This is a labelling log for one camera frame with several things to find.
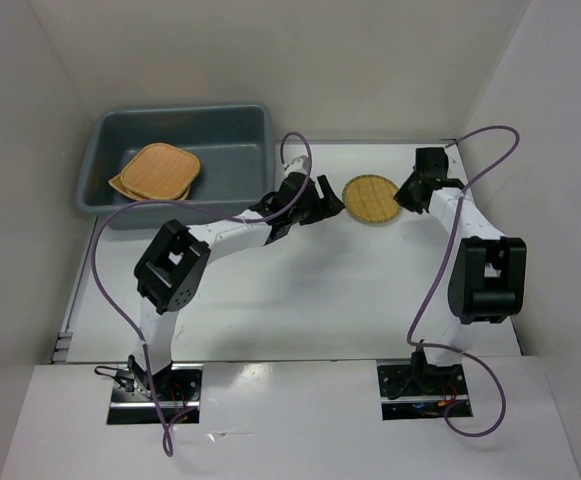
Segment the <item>round orange woven tray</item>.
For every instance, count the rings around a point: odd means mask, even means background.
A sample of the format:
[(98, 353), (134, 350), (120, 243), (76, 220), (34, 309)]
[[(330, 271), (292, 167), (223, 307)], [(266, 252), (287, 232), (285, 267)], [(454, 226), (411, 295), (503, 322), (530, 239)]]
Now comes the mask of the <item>round orange woven tray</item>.
[[(168, 199), (168, 200), (185, 200), (185, 199), (187, 199), (189, 193), (190, 193), (190, 189), (187, 189), (180, 196), (172, 198), (172, 199)], [(125, 197), (130, 198), (130, 199), (135, 200), (135, 201), (163, 200), (163, 199), (158, 199), (158, 198), (153, 198), (153, 197), (146, 197), (146, 196), (140, 195), (138, 193), (132, 192), (130, 190), (124, 190), (122, 192), (122, 194)]]

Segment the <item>round yellow-green woven tray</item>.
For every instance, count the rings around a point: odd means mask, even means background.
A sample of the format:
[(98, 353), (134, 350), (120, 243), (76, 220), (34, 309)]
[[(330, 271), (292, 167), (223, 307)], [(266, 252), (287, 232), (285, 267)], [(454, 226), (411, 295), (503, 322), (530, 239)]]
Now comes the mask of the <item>round yellow-green woven tray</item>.
[(364, 174), (344, 186), (342, 199), (348, 214), (366, 225), (383, 225), (395, 220), (402, 207), (395, 200), (399, 188), (386, 177)]

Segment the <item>triangular orange woven tray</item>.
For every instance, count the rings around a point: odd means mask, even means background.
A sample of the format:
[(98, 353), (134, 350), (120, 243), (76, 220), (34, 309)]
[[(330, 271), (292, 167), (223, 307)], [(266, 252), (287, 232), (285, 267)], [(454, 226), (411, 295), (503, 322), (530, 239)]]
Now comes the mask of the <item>triangular orange woven tray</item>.
[(111, 178), (108, 181), (109, 185), (116, 190), (119, 193), (124, 193), (125, 192), (125, 187), (121, 181), (121, 178), (119, 175), (116, 175), (115, 177)]

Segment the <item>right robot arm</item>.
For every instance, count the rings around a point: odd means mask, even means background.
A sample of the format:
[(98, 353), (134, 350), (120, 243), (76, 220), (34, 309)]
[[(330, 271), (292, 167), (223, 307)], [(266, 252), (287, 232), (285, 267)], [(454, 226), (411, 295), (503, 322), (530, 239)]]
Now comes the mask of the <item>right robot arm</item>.
[(523, 306), (527, 247), (494, 227), (477, 208), (458, 178), (449, 176), (449, 157), (442, 147), (415, 150), (413, 172), (394, 199), (403, 209), (432, 215), (448, 233), (448, 246), (438, 286), (450, 268), (447, 302), (450, 326), (436, 341), (413, 340), (415, 326), (407, 334), (415, 347), (408, 379), (392, 387), (387, 398), (429, 395), (458, 371), (461, 359), (476, 338), (481, 324), (500, 324)]

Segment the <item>rounded tan woven tray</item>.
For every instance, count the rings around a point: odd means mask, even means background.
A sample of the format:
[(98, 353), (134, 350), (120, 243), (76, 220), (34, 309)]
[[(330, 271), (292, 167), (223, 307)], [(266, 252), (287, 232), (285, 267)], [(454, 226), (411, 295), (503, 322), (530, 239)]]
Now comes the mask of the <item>rounded tan woven tray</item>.
[(194, 154), (166, 143), (153, 143), (141, 149), (119, 176), (125, 190), (163, 200), (180, 196), (190, 189), (201, 171)]

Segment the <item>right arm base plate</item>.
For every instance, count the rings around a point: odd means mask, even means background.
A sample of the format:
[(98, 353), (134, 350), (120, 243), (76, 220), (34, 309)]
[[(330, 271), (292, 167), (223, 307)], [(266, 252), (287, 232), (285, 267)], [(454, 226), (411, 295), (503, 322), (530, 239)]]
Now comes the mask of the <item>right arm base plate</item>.
[(450, 418), (473, 416), (461, 365), (419, 377), (406, 360), (378, 362), (376, 370), (384, 421), (443, 419), (448, 406)]

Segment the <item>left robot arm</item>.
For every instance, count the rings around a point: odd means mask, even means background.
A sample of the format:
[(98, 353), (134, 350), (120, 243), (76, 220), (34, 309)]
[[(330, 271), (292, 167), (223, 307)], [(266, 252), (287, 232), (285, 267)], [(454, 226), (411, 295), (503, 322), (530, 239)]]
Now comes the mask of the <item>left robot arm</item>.
[(128, 359), (135, 389), (150, 400), (167, 393), (179, 311), (193, 300), (209, 264), (248, 248), (269, 245), (285, 237), (296, 224), (317, 223), (344, 208), (326, 176), (312, 180), (293, 172), (277, 191), (266, 194), (235, 221), (185, 226), (170, 220), (163, 224), (134, 269), (143, 335)]

